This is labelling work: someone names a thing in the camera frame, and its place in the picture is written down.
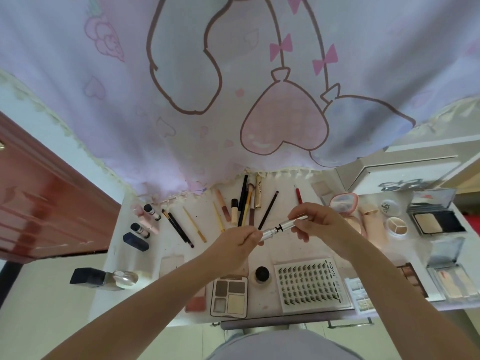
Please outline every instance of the pink bow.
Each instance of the pink bow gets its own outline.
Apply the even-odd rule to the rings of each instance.
[[[293,51],[292,37],[290,36],[290,33],[285,36],[285,39],[280,45],[273,43],[270,44],[270,62],[273,62],[273,60],[279,55],[280,50],[283,50],[284,52]]]
[[[315,72],[315,76],[318,76],[318,74],[322,71],[324,66],[327,63],[337,63],[339,61],[339,57],[337,55],[337,51],[335,49],[335,44],[332,44],[330,48],[328,48],[327,54],[325,55],[325,59],[323,60],[318,60],[314,59],[312,60],[313,63],[313,71]]]

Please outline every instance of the wall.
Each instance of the wall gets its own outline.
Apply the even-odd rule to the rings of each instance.
[[[98,166],[79,147],[73,136],[65,136],[60,124],[56,124],[47,113],[36,111],[34,104],[27,96],[23,95],[23,99],[19,99],[18,93],[15,93],[8,80],[0,79],[0,82],[2,81],[3,83],[0,83],[0,110],[95,186],[122,204],[124,195],[122,184]]]
[[[87,324],[95,290],[69,284],[75,268],[101,269],[106,254],[26,264],[0,309],[0,358],[39,360]]]

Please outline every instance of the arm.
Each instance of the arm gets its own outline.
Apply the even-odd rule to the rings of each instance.
[[[261,238],[253,226],[225,231],[203,254],[117,304],[43,360],[138,358],[196,292],[239,268]]]
[[[288,215],[308,214],[292,231],[321,238],[350,261],[403,359],[480,359],[480,350],[425,300],[372,243],[329,207],[304,203]]]

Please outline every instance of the highlighter palette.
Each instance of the highlighter palette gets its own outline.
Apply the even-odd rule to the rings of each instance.
[[[213,282],[212,306],[214,317],[247,317],[248,279],[219,278]]]
[[[351,308],[333,258],[274,266],[283,313]]]

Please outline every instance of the pink cartoon curtain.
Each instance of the pink cartoon curtain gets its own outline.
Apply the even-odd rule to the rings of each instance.
[[[480,93],[480,0],[0,0],[0,31],[0,68],[159,199],[347,164]]]

